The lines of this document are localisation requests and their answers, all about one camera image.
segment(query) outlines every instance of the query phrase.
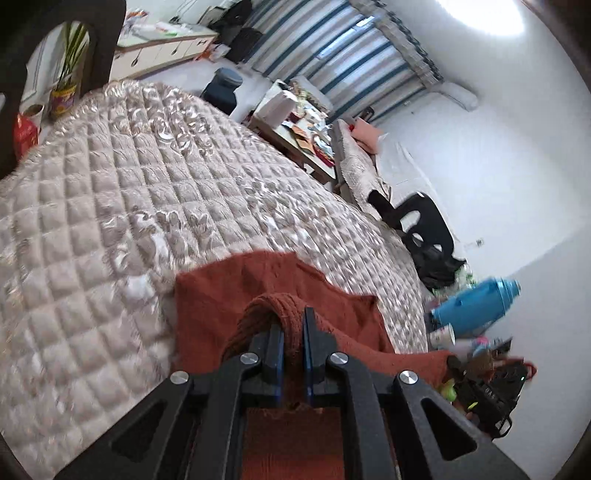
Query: potted plant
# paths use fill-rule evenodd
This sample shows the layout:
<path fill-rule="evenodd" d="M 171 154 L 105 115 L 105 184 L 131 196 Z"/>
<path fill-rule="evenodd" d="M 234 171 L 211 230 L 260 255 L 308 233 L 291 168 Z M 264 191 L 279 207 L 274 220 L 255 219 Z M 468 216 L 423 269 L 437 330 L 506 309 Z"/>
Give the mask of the potted plant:
<path fill-rule="evenodd" d="M 78 23 L 74 28 L 73 22 L 67 22 L 63 32 L 66 44 L 64 63 L 61 67 L 60 78 L 51 90 L 50 96 L 51 116 L 54 119 L 62 116 L 74 105 L 77 89 L 77 79 L 74 74 L 88 45 L 84 24 Z"/>

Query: plant pot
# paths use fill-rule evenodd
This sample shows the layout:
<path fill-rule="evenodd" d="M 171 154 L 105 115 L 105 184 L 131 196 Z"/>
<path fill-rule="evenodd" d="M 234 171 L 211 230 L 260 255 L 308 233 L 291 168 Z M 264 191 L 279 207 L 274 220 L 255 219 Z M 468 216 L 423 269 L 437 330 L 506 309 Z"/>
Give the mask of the plant pot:
<path fill-rule="evenodd" d="M 53 89 L 50 96 L 51 117 L 55 120 L 74 106 L 77 85 L 61 90 Z"/>

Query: bed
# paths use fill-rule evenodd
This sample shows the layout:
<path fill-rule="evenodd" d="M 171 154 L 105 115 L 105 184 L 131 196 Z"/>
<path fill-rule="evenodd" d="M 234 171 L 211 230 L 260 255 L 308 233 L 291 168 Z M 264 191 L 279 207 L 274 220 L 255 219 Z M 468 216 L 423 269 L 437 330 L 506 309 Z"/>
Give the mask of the bed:
<path fill-rule="evenodd" d="M 100 32 L 83 90 L 114 49 Z M 376 294 L 396 351 L 426 351 L 399 237 L 209 104 L 128 80 L 59 121 L 0 181 L 0 430 L 27 474 L 52 478 L 169 374 L 177 272 L 253 249 Z M 0 451 L 0 472 L 18 473 Z"/>

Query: green plant leaves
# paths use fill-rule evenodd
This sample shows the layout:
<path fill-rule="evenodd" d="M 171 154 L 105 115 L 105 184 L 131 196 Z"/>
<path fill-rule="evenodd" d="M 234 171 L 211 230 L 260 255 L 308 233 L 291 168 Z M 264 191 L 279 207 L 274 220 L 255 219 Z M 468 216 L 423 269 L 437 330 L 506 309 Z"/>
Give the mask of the green plant leaves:
<path fill-rule="evenodd" d="M 84 24 L 78 23 L 72 33 L 73 22 L 67 22 L 64 27 L 64 63 L 61 68 L 60 79 L 57 82 L 58 89 L 68 88 L 72 83 L 72 74 L 80 61 L 88 41 L 85 41 L 87 29 Z"/>

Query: white ceiling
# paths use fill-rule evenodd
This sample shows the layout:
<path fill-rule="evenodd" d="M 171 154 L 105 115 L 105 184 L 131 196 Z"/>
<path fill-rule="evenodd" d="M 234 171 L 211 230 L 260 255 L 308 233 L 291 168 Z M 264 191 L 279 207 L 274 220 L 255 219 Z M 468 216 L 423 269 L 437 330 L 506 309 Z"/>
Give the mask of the white ceiling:
<path fill-rule="evenodd" d="M 441 1 L 461 6 L 468 0 Z M 519 34 L 493 35 L 468 26 L 438 0 L 385 0 L 446 79 L 503 112 L 588 198 L 591 94 L 546 26 L 518 0 L 505 1 L 513 2 L 521 17 L 523 31 Z"/>

